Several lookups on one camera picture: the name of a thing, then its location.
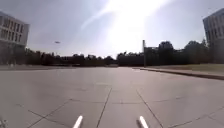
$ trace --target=building window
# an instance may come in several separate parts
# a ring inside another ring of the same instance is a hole
[[[217,18],[214,18],[214,26],[217,25]]]
[[[8,36],[9,36],[9,31],[8,31],[8,30],[6,30],[5,39],[8,39]]]
[[[19,29],[20,29],[20,24],[17,24],[16,31],[19,32]]]
[[[11,40],[11,32],[9,32],[8,40]]]
[[[3,29],[0,29],[0,30],[1,30],[1,32],[0,32],[0,33],[1,33],[0,37],[3,38]]]
[[[7,31],[2,29],[2,32],[1,32],[1,38],[2,39],[7,39]]]
[[[222,27],[222,35],[224,35],[224,26]]]
[[[8,21],[7,21],[7,28],[9,28],[9,25],[10,25],[10,20],[8,19]]]
[[[211,29],[211,26],[210,26],[210,22],[209,21],[207,21],[206,26],[207,26],[207,29]]]
[[[215,18],[215,25],[218,26],[218,24],[219,24],[219,19],[218,19],[218,17],[216,17]]]
[[[213,28],[215,28],[215,26],[216,26],[216,25],[215,25],[215,21],[213,21]]]
[[[11,40],[14,41],[14,32],[12,32]]]
[[[23,25],[20,27],[20,33],[23,33]]]
[[[3,27],[7,26],[7,19],[4,19]]]
[[[212,40],[212,33],[211,33],[211,31],[208,31],[208,37],[209,37],[209,40]]]
[[[220,24],[222,23],[222,17],[221,16],[219,17],[219,23]]]
[[[16,31],[16,23],[14,23],[14,25],[13,25],[13,31]]]
[[[215,30],[212,29],[212,39],[214,40],[215,39]]]
[[[2,26],[2,20],[3,20],[3,18],[2,18],[2,16],[0,16],[0,26]]]
[[[213,33],[213,30],[211,30],[211,40],[213,39],[214,37],[214,33]]]
[[[19,42],[21,41],[21,37],[22,37],[22,35],[19,35]]]
[[[217,30],[216,29],[214,29],[214,34],[215,34],[214,37],[217,38],[218,35],[217,35]]]
[[[11,28],[11,20],[9,20],[9,29]]]
[[[13,25],[14,25],[14,23],[13,23],[13,21],[11,21],[11,22],[10,22],[10,29],[11,29],[11,30],[13,30]]]
[[[218,28],[217,30],[218,30],[218,37],[221,37],[222,36],[221,29]]]
[[[224,14],[222,14],[221,19],[222,19],[222,22],[224,22]]]
[[[206,37],[209,40],[209,33],[208,33],[208,31],[206,32]]]
[[[16,36],[15,36],[15,42],[18,41],[18,34],[16,33]]]

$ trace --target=stone tile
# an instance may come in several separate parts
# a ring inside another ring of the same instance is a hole
[[[164,127],[196,120],[220,109],[223,99],[199,96],[178,100],[147,103]]]
[[[41,116],[50,114],[68,101],[65,98],[53,97],[43,93],[23,95],[16,99],[17,104]]]
[[[67,97],[78,101],[105,103],[109,92],[109,89],[98,89],[90,91],[68,91],[68,93],[61,95],[62,97]]]
[[[52,121],[48,121],[46,119],[42,119],[40,122],[33,125],[31,128],[68,128],[68,127]]]
[[[123,91],[111,91],[109,103],[143,103],[141,97],[136,91],[123,92]]]
[[[200,86],[192,85],[150,85],[139,87],[138,92],[146,102],[165,101],[202,95]]]
[[[224,128],[224,126],[208,117],[195,120],[176,128]]]
[[[131,86],[131,84],[128,85],[117,84],[112,86],[112,91],[133,92],[135,90],[136,88]]]
[[[41,119],[21,106],[3,100],[0,105],[0,117],[6,121],[7,128],[27,128]]]
[[[80,115],[83,115],[82,128],[96,128],[104,103],[69,102],[61,109],[49,115],[47,119],[72,127]]]
[[[215,113],[213,113],[212,115],[210,115],[213,119],[221,122],[224,124],[224,109],[219,110]]]
[[[143,116],[150,128],[160,128],[145,104],[106,105],[99,128],[137,128],[137,120]]]

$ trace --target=light pole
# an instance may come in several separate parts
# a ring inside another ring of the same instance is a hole
[[[145,40],[142,41],[142,50],[144,55],[144,67],[146,67],[146,56],[145,56]]]

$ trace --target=road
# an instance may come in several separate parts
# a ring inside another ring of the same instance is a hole
[[[0,71],[7,128],[224,128],[224,81],[131,68]]]

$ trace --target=tall building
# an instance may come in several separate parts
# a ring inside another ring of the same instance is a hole
[[[224,8],[204,18],[203,23],[213,61],[224,62]]]
[[[0,12],[0,64],[18,62],[27,45],[28,33],[28,24]]]
[[[29,25],[0,12],[0,41],[26,46]]]

